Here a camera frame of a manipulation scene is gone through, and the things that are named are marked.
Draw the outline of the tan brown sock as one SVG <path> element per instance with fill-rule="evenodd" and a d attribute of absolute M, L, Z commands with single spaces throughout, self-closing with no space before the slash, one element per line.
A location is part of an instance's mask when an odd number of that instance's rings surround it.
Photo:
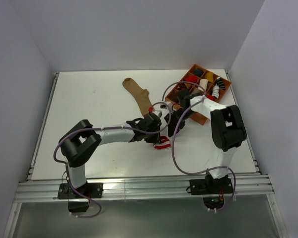
<path fill-rule="evenodd" d="M 122 85 L 134 97 L 142 116 L 147 115 L 152 107 L 148 90 L 141 88 L 132 78 L 125 78 Z"/>

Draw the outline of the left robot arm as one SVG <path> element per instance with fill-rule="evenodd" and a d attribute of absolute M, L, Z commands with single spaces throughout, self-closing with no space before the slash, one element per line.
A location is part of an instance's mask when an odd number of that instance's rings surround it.
<path fill-rule="evenodd" d="M 150 112 L 142 118 L 127 121 L 120 125 L 95 128 L 87 119 L 77 123 L 64 135 L 54 151 L 57 150 L 65 156 L 63 163 L 67 166 L 69 193 L 75 198 L 85 196 L 87 180 L 85 176 L 85 163 L 91 158 L 100 145 L 116 142 L 159 142 L 161 126 L 161 111 Z"/>

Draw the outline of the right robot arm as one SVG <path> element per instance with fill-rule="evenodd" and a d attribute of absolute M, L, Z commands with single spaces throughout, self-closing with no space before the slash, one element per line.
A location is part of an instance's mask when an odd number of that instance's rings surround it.
<path fill-rule="evenodd" d="M 216 193 L 223 185 L 221 179 L 227 176 L 237 148 L 247 138 L 239 107 L 222 105 L 206 95 L 190 94 L 188 90 L 179 91 L 177 98 L 180 108 L 164 117 L 168 123 L 168 136 L 174 137 L 184 127 L 185 120 L 194 113 L 211 121 L 212 140 L 216 147 L 213 156 L 215 165 L 206 171 L 210 178 L 205 181 L 205 188 L 210 193 Z"/>

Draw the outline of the red white striped sock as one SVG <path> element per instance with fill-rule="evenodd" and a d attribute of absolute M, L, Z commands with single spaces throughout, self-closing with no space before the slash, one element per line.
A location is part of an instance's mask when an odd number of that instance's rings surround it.
<path fill-rule="evenodd" d="M 170 140 L 167 136 L 161 136 L 160 142 L 153 145 L 154 149 L 161 150 L 161 149 L 167 149 L 171 147 Z"/>

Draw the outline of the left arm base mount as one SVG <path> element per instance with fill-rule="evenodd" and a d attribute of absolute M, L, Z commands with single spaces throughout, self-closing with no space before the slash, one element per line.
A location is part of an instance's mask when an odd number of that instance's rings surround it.
<path fill-rule="evenodd" d="M 88 197 L 89 199 L 102 198 L 103 183 L 100 183 L 100 182 L 86 183 L 83 186 L 76 188 L 76 191 L 82 194 L 83 197 L 77 194 L 71 188 L 68 182 L 62 183 L 59 186 L 57 198 L 59 200 L 80 199 L 85 197 Z M 68 210 L 69 212 L 75 213 L 75 214 L 85 213 L 88 210 L 90 204 L 91 202 L 89 200 L 87 202 L 69 201 Z"/>

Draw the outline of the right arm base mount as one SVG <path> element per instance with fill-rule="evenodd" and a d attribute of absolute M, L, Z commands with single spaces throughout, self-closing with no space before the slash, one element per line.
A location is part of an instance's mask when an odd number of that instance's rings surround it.
<path fill-rule="evenodd" d="M 233 193 L 233 185 L 228 175 L 213 178 L 210 174 L 206 174 L 202 179 L 189 180 L 186 192 L 190 195 L 211 195 L 203 198 L 203 203 L 207 209 L 217 211 L 224 207 L 224 196 Z"/>

